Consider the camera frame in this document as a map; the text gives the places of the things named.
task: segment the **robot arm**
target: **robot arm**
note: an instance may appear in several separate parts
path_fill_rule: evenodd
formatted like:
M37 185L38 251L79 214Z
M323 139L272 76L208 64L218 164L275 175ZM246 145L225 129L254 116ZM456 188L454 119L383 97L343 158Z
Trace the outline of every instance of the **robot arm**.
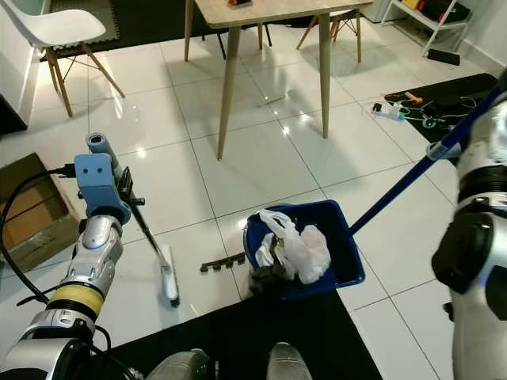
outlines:
M129 220L131 209L118 191L111 156L80 154L74 165L89 218L65 278L3 359L2 379L85 376L95 321L123 252L122 224Z
M459 204L432 260L451 292L455 379L506 379L507 93L474 125L458 173Z

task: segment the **wall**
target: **wall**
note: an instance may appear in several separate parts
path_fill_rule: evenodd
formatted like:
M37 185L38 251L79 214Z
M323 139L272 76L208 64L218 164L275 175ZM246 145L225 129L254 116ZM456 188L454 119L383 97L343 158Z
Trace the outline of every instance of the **wall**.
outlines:
M40 14L44 0L16 0L23 11ZM37 80L38 59L0 6L0 93L28 123Z
M472 58L482 59L490 65L507 66L507 1L459 0L473 11L471 24L465 35L463 49Z

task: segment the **white tile floor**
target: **white tile floor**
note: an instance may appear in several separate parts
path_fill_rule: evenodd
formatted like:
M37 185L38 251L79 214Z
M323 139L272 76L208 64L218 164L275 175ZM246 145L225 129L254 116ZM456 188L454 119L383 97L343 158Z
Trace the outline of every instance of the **white tile floor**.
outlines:
M420 48L393 27L363 23L363 62L346 28L332 44L330 138L322 139L318 30L301 51L302 29L273 25L273 47L257 50L257 30L242 32L225 155L215 160L223 60L214 36L195 39L183 62L182 41L100 54L127 94L121 100L92 69L72 70L67 118L45 65L40 66L30 128L0 142L0 165L36 151L48 167L86 151L104 132L123 165L158 241L173 247L181 306L160 295L157 264L135 222L125 227L124 255L100 317L114 344L145 336L248 296L248 266L201 274L200 263L242 251L246 218L264 204L335 199L349 223L424 153L407 123L372 118L372 102L401 89L481 72L419 59ZM73 180L59 180L83 215ZM456 175L440 162L356 236L366 280L339 294L385 379L449 380L452 325L446 289L430 257L452 215ZM29 273L50 287L70 250ZM16 308L28 294L13 273L0 276L0 357L40 309Z

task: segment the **wooden table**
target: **wooden table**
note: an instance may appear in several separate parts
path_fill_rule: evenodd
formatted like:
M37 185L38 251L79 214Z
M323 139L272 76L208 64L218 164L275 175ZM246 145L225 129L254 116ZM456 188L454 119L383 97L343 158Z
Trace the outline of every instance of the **wooden table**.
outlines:
M326 139L330 115L330 12L358 9L371 4L372 0L252 0L252 2L239 6L229 5L227 0L186 0L185 61L189 60L194 2L199 6L204 19L211 28L229 28L222 109L220 112L218 159L221 160L223 156L242 25L259 25L268 21L318 15L322 132L324 139Z

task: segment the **black mat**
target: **black mat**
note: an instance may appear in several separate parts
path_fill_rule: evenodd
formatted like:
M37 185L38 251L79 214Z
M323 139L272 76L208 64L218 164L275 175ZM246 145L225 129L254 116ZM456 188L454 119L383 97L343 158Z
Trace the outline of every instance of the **black mat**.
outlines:
M441 115L463 115L465 113L468 113L471 110L470 106L473 105L472 101L465 99L466 97L472 97L476 102L479 102L486 93L491 91L496 86L496 84L497 79L493 75L477 74L470 77L436 83L434 85L425 85L424 87L418 87L416 89L406 89L404 91L400 91L399 93L386 95L384 98L390 103L403 101L408 99L405 97L404 93L409 91L417 97L422 97L424 99L422 104L425 105L430 101L439 103L445 102L449 98L463 97L463 102L461 102L461 104L453 108L446 108L445 112L440 112L438 109L435 111L437 114L440 112ZM426 108L425 112L429 112L429 108L431 108L431 105ZM410 114L407 116L417 119L422 118L422 114L414 110L411 110ZM445 119L448 120L449 124L456 125L464 117L465 116L446 117ZM431 143L440 141L449 132L449 129L444 126L437 125L432 129L428 129L423 127L422 122L419 120L407 121L409 121L410 124L412 124L412 126Z
M90 49L94 52L178 40L185 37L185 0L111 0L111 3L116 15L120 38L91 44ZM277 23L306 28L310 20L311 17L300 17ZM194 3L192 36L226 31L227 29L211 29ZM59 57L80 54L83 54L82 51L74 47L58 50Z
M251 298L124 344L112 352L147 375L174 352L202 348L219 360L221 379L262 380L269 350L279 341L299 350L314 380L381 380L336 291L289 302ZM102 363L95 359L90 378L99 379L97 372ZM107 366L103 378L122 379L112 364Z

